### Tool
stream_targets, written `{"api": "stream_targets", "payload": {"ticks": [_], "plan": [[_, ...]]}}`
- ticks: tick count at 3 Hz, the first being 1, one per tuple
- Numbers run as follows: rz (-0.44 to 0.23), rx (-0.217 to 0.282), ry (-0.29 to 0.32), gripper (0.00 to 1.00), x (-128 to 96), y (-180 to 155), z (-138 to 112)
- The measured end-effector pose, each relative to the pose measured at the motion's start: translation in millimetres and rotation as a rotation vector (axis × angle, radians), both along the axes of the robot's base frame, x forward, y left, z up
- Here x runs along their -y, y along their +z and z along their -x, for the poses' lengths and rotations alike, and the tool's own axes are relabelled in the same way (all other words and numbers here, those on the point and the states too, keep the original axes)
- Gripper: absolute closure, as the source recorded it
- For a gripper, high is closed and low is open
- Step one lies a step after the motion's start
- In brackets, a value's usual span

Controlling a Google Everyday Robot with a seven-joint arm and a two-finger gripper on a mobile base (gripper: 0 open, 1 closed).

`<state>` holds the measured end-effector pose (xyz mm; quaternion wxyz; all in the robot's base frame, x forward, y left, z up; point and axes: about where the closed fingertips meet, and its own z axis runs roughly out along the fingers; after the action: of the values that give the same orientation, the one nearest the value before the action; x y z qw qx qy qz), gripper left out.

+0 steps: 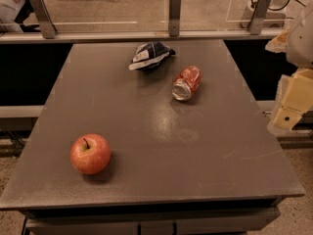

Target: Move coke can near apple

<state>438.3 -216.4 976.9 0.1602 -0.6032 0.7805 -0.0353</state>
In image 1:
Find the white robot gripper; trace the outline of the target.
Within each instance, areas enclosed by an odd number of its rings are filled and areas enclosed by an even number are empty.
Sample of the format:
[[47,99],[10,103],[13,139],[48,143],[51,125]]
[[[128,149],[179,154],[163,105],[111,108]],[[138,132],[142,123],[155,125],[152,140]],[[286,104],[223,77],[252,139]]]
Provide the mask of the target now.
[[313,107],[313,1],[291,23],[271,39],[265,49],[285,53],[289,63],[299,68],[291,76],[282,75],[278,83],[272,123],[283,130],[292,128]]

